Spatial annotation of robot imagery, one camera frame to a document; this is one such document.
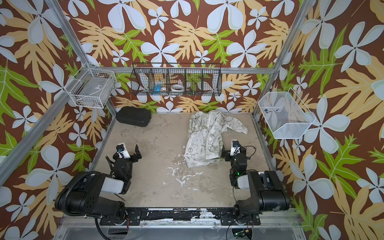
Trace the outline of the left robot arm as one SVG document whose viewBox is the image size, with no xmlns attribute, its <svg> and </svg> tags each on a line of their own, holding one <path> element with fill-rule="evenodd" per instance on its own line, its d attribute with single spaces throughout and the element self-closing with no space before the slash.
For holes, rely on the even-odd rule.
<svg viewBox="0 0 384 240">
<path fill-rule="evenodd" d="M 133 163 L 141 158 L 139 146 L 129 154 L 124 143 L 116 146 L 113 158 L 106 157 L 110 174 L 97 171 L 78 173 L 60 192 L 55 208 L 67 216 L 88 216 L 123 221 L 126 217 L 125 204 L 100 196 L 101 192 L 126 194 L 133 175 Z"/>
</svg>

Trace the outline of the white green printed jacket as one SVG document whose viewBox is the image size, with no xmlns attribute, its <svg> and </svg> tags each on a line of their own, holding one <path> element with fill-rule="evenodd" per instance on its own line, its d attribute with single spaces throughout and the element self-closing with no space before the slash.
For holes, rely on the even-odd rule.
<svg viewBox="0 0 384 240">
<path fill-rule="evenodd" d="M 222 133 L 233 130 L 247 134 L 248 127 L 235 117 L 220 111 L 197 112 L 189 120 L 184 160 L 189 168 L 207 166 L 221 158 Z"/>
</svg>

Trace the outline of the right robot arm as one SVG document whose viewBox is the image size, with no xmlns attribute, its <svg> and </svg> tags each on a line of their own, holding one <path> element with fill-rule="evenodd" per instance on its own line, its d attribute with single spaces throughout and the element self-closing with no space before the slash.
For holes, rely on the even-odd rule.
<svg viewBox="0 0 384 240">
<path fill-rule="evenodd" d="M 231 164 L 230 183 L 233 189 L 248 189 L 250 197 L 246 200 L 235 200 L 233 216 L 236 220 L 242 217 L 256 217 L 263 212 L 287 211 L 290 200 L 282 182 L 275 171 L 258 172 L 248 170 L 246 149 L 230 151 L 222 149 L 221 157 Z"/>
</svg>

